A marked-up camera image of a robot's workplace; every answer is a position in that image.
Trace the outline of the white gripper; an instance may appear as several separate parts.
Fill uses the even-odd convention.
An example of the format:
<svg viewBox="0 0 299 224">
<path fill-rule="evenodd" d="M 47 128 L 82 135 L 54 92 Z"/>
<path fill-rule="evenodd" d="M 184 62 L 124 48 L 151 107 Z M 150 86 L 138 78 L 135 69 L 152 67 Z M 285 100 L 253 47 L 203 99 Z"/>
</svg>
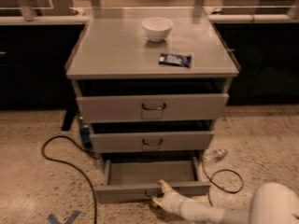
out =
<svg viewBox="0 0 299 224">
<path fill-rule="evenodd" d="M 164 180 L 159 180 L 158 183 L 161 186 L 164 196 L 162 199 L 153 197 L 153 203 L 156 206 L 163 208 L 163 210 L 168 213 L 184 217 L 186 214 L 186 204 L 188 203 L 190 198 L 187 198 L 179 194 L 175 190 L 172 190 L 173 188 L 171 187 L 171 185 Z"/>
</svg>

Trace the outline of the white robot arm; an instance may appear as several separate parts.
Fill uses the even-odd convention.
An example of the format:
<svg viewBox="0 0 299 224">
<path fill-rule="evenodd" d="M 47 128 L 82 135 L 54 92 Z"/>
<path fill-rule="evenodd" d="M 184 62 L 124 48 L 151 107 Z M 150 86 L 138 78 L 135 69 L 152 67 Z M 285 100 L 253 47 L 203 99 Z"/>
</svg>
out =
<svg viewBox="0 0 299 224">
<path fill-rule="evenodd" d="M 175 191 L 160 180 L 163 197 L 153 202 L 164 211 L 191 222 L 211 224 L 299 224 L 299 197 L 279 183 L 265 183 L 258 187 L 249 210 L 232 210 L 207 206 Z"/>
</svg>

